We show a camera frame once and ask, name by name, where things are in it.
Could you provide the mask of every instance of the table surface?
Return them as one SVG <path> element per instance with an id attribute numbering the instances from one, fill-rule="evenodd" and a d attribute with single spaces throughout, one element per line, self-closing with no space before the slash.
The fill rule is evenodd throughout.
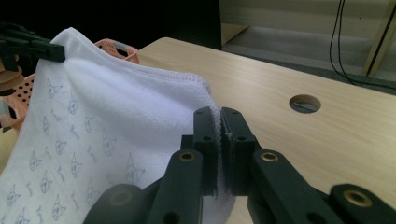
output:
<path id="1" fill-rule="evenodd" d="M 205 78 L 218 107 L 240 111 L 261 146 L 282 153 L 311 186 L 328 193 L 355 184 L 396 208 L 396 96 L 171 38 L 138 57 Z M 291 109 L 300 94 L 316 97 L 319 111 Z M 246 197 L 237 197 L 227 223 L 252 223 Z"/>

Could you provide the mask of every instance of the screw hole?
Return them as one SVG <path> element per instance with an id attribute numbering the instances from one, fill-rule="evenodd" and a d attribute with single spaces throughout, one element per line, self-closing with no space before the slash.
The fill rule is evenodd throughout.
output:
<path id="1" fill-rule="evenodd" d="M 163 224 L 177 224 L 179 221 L 180 215 L 175 212 L 169 212 L 163 216 Z"/>
<path id="2" fill-rule="evenodd" d="M 264 152 L 261 157 L 264 161 L 277 161 L 278 159 L 277 155 L 271 152 Z"/>
<path id="3" fill-rule="evenodd" d="M 193 161 L 195 159 L 195 156 L 190 152 L 185 152 L 180 154 L 179 158 L 181 161 Z"/>
<path id="4" fill-rule="evenodd" d="M 344 197 L 350 202 L 359 207 L 370 207 L 373 202 L 367 195 L 361 193 L 360 191 L 349 189 L 344 191 Z"/>
<path id="5" fill-rule="evenodd" d="M 126 190 L 120 190 L 119 192 L 113 194 L 110 198 L 110 203 L 114 206 L 123 206 L 132 200 L 131 192 Z"/>
<path id="6" fill-rule="evenodd" d="M 205 141 L 212 141 L 212 138 L 209 137 L 209 136 L 205 136 L 205 137 L 204 137 L 204 140 L 205 140 Z"/>

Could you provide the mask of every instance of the wall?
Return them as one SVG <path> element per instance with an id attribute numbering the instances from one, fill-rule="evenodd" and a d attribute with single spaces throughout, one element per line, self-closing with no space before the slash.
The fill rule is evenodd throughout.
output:
<path id="1" fill-rule="evenodd" d="M 338 0 L 219 0 L 221 22 L 329 35 Z M 389 0 L 346 0 L 342 35 L 375 38 Z"/>

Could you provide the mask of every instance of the black clamp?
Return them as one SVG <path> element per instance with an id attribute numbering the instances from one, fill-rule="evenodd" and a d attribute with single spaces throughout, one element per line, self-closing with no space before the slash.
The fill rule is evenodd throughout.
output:
<path id="1" fill-rule="evenodd" d="M 62 63 L 64 47 L 15 23 L 0 21 L 0 59 L 8 71 L 18 71 L 15 55 Z"/>

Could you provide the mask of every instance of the dark background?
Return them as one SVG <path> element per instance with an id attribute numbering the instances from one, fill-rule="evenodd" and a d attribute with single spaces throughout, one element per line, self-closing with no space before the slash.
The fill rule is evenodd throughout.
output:
<path id="1" fill-rule="evenodd" d="M 93 43 L 110 38 L 142 49 L 168 36 L 221 49 L 219 1 L 213 0 L 98 1 L 93 5 L 83 1 L 11 0 L 0 3 L 0 20 L 17 23 L 48 39 L 73 27 Z"/>

